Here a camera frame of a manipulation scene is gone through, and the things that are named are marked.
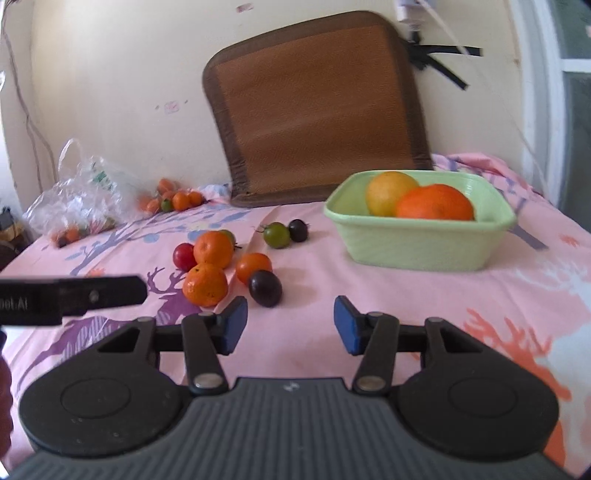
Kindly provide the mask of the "person left hand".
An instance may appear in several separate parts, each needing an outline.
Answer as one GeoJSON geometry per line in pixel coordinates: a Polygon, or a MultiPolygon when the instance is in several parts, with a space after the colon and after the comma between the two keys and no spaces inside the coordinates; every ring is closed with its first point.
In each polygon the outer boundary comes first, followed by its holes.
{"type": "Polygon", "coordinates": [[[10,368],[3,356],[0,356],[0,457],[4,458],[11,447],[13,421],[11,408],[13,397],[11,394],[12,376],[10,368]]]}

